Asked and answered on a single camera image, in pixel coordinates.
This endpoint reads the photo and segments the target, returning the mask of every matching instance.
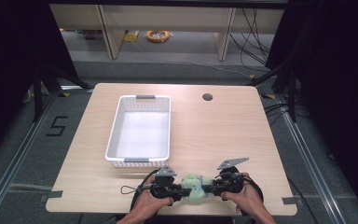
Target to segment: table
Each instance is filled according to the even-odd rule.
[[[205,101],[204,93],[213,96]],[[215,177],[224,159],[249,157],[238,165],[250,173],[264,192],[272,215],[292,216],[295,204],[286,180],[257,90],[243,86],[98,84],[94,89],[50,198],[50,212],[128,213],[133,194],[123,195],[123,185],[137,187],[152,170],[115,168],[104,158],[109,134],[121,95],[159,94],[172,98],[171,156],[169,165],[180,183],[188,173]],[[236,216],[235,204],[220,197],[186,200],[164,207],[160,215]]]

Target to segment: human hand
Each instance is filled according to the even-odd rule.
[[[146,184],[153,182],[154,177],[146,180]],[[173,198],[157,199],[149,189],[143,190],[139,194],[132,210],[124,216],[118,223],[120,224],[138,224],[144,223],[145,220],[152,217],[157,211],[166,205],[173,204]]]
[[[242,173],[245,178],[251,179],[248,173]],[[236,212],[241,210],[249,214],[257,223],[275,223],[273,217],[264,206],[260,196],[247,181],[243,181],[243,188],[240,193],[223,192],[221,195],[224,200],[231,200],[237,204]]]

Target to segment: person's left hand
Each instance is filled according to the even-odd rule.
[[[153,180],[154,177],[150,177],[145,183],[151,183]],[[155,215],[161,207],[171,204],[173,204],[173,198],[157,199],[150,193],[150,190],[143,190],[142,193],[138,196],[138,199],[136,200],[132,210],[118,223],[144,223],[145,220]]]

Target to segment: white plastic basket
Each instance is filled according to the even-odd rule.
[[[170,156],[171,98],[121,96],[105,158],[117,167],[164,166]]]

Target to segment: light green object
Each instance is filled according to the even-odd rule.
[[[191,189],[190,195],[188,195],[190,203],[196,203],[200,199],[207,197],[207,194],[202,189],[202,185],[212,185],[212,179],[196,174],[188,174],[183,177],[182,187],[184,189]]]

